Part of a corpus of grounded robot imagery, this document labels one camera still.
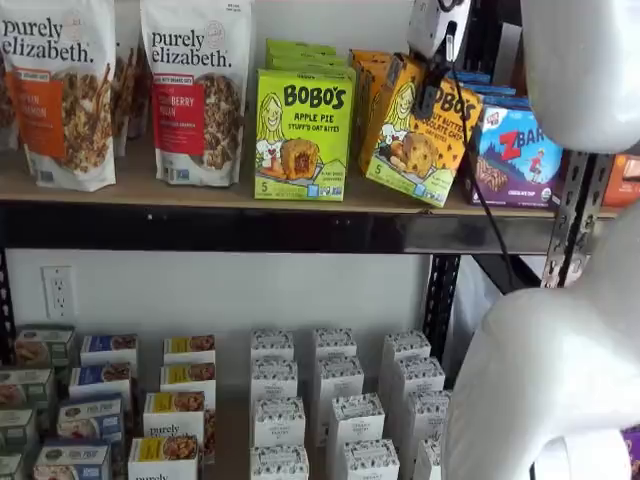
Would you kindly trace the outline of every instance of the bobo's box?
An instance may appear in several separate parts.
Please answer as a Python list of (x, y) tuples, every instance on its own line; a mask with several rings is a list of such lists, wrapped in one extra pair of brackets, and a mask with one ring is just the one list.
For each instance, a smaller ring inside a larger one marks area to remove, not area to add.
[[(430, 118), (417, 118), (413, 107), (424, 77), (420, 63), (401, 54), (393, 57), (365, 136), (360, 167), (371, 180), (442, 207), (465, 151), (461, 103), (453, 80), (444, 78)], [(482, 100), (467, 88), (461, 91), (471, 138)]]
[[(556, 186), (562, 148), (542, 131), (523, 98), (485, 96), (474, 132), (471, 156), (478, 186), (487, 203), (509, 207), (548, 207)], [(465, 181), (471, 203), (478, 195)]]
[(352, 96), (346, 74), (258, 71), (255, 198), (342, 200)]

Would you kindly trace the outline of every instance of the wall outlet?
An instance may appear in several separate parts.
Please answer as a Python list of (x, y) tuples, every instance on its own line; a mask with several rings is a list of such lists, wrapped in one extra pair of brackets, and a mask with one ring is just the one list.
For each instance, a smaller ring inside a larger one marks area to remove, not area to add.
[(73, 268), (70, 266), (42, 267), (41, 270), (47, 317), (52, 320), (74, 318), (77, 312)]

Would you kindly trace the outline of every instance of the snack box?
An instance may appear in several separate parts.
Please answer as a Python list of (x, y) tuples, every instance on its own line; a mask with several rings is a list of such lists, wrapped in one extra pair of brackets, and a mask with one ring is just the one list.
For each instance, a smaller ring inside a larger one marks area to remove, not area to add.
[(0, 408), (0, 448), (15, 449), (29, 446), (38, 440), (35, 408)]
[(411, 480), (414, 472), (418, 444), (425, 438), (442, 437), (451, 393), (410, 393), (405, 403), (404, 422), (401, 427), (400, 473), (403, 480)]
[(309, 458), (302, 445), (253, 447), (251, 480), (308, 480)]
[(342, 448), (338, 480), (397, 480), (400, 462), (391, 440), (347, 442)]
[[(445, 77), (431, 117), (417, 118), (414, 104), (424, 78), (422, 63), (401, 54), (393, 57), (365, 135), (360, 168), (371, 180), (442, 207), (465, 152), (461, 105), (454, 82)], [(482, 100), (468, 88), (461, 91), (471, 138)]]
[(130, 480), (197, 480), (198, 440), (193, 436), (134, 438)]
[(16, 364), (21, 367), (65, 367), (76, 362), (75, 328), (25, 325), (15, 343)]
[[(562, 147), (544, 134), (526, 99), (485, 96), (473, 144), (477, 153), (471, 155), (470, 168), (488, 204), (541, 208), (551, 204)], [(479, 204), (468, 175), (467, 196)]]
[(215, 363), (216, 340), (213, 335), (173, 337), (164, 340), (164, 364)]
[(255, 198), (342, 201), (352, 99), (344, 73), (258, 70)]
[(378, 395), (385, 410), (389, 409), (391, 402), (391, 380), (395, 362), (401, 358), (415, 355), (428, 357), (430, 353), (431, 345), (427, 337), (418, 330), (390, 333), (384, 337), (378, 377)]
[(253, 446), (304, 445), (305, 421), (299, 397), (258, 400), (253, 414)]
[(100, 440), (48, 440), (33, 466), (34, 480), (110, 480), (109, 444)]
[(421, 355), (396, 361), (391, 380), (389, 432), (397, 446), (402, 441), (404, 404), (411, 392), (438, 392), (444, 388), (444, 371), (433, 357)]
[(326, 469), (330, 480), (337, 476), (336, 466), (344, 444), (380, 440), (385, 418), (382, 404), (375, 393), (334, 398), (331, 406)]
[(360, 395), (364, 372), (357, 357), (332, 357), (318, 360), (311, 399), (313, 444), (326, 445), (331, 418), (331, 400)]
[(293, 360), (293, 332), (259, 329), (251, 332), (251, 360)]
[(640, 198), (640, 157), (616, 155), (602, 204), (626, 207)]
[(192, 435), (204, 444), (204, 393), (148, 393), (142, 423), (145, 437)]
[(80, 364), (83, 367), (128, 363), (138, 378), (137, 335), (87, 335), (82, 341)]

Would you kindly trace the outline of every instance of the granola bag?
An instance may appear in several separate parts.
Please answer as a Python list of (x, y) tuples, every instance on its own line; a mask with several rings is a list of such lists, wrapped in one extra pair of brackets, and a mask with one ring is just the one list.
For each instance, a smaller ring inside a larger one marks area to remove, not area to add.
[(7, 84), (37, 184), (115, 183), (113, 0), (0, 0)]
[(159, 179), (177, 185), (238, 181), (251, 53), (251, 0), (142, 0), (153, 73)]

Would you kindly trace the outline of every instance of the cereal box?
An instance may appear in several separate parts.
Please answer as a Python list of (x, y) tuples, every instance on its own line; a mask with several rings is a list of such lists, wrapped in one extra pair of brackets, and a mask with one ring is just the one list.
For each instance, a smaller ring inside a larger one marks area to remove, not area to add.
[[(367, 178), (442, 207), (465, 152), (462, 104), (454, 82), (444, 78), (430, 118), (416, 117), (416, 92), (424, 68), (407, 56), (394, 56), (365, 136), (360, 167)], [(471, 138), (482, 102), (466, 88), (462, 96)]]
[(298, 397), (258, 400), (253, 415), (253, 446), (304, 445), (305, 418)]
[[(560, 172), (562, 148), (547, 137), (521, 98), (485, 96), (471, 157), (478, 186), (491, 205), (548, 207)], [(480, 200), (465, 181), (472, 203)]]
[(251, 360), (293, 360), (293, 332), (259, 329), (251, 332)]
[(308, 480), (309, 458), (302, 445), (254, 447), (250, 480)]
[(352, 98), (346, 74), (258, 71), (255, 198), (342, 200)]
[(110, 480), (111, 452), (100, 440), (47, 441), (33, 467), (34, 480)]
[(327, 439), (327, 478), (337, 477), (340, 452), (345, 443), (380, 440), (384, 428), (384, 410), (378, 395), (367, 393), (338, 397), (331, 401), (331, 420)]
[(16, 363), (22, 367), (65, 367), (76, 362), (71, 326), (25, 325), (16, 338)]
[(396, 360), (413, 355), (428, 357), (431, 353), (431, 345), (424, 333), (418, 330), (408, 332), (390, 333), (384, 337), (382, 346), (382, 361), (380, 362), (380, 375), (378, 377), (378, 395), (382, 406), (388, 410), (391, 397), (391, 379), (393, 365)]
[(400, 449), (400, 472), (403, 480), (411, 480), (420, 440), (437, 440), (442, 437), (450, 398), (449, 392), (409, 394), (402, 416), (401, 443), (397, 445)]
[(21, 448), (37, 441), (36, 420), (34, 408), (0, 408), (0, 447)]
[(164, 364), (215, 363), (216, 341), (213, 335), (173, 337), (164, 340)]
[(197, 480), (198, 440), (193, 436), (134, 438), (129, 480)]

